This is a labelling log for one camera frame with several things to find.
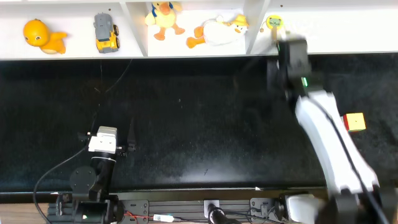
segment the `rubik's cube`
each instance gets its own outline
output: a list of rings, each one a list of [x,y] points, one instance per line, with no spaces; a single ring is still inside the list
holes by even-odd
[[[341,117],[348,132],[366,129],[365,118],[362,113],[346,114]]]

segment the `yellow and gray toy vehicle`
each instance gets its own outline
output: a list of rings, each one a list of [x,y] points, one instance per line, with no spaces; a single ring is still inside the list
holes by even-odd
[[[117,38],[119,28],[113,24],[112,17],[101,13],[94,17],[94,28],[97,49],[100,53],[117,52],[120,48],[120,41]]]

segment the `yellow cube face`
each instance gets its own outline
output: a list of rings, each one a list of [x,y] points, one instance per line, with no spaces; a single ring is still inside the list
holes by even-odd
[[[366,129],[365,119],[362,113],[346,114],[349,131],[360,131]]]

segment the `blue vest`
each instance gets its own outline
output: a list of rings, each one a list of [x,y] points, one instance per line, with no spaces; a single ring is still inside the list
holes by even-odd
[[[171,3],[171,2],[169,2],[169,6],[170,6],[170,8],[171,9],[173,9],[173,4]],[[156,14],[156,12],[155,12],[155,6],[152,4],[152,15],[154,16],[154,17],[157,17],[157,14]]]

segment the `duck's beak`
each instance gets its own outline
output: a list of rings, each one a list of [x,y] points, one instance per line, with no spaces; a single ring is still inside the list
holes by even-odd
[[[168,15],[170,13],[169,2],[164,2],[159,6],[159,10],[163,15]]]

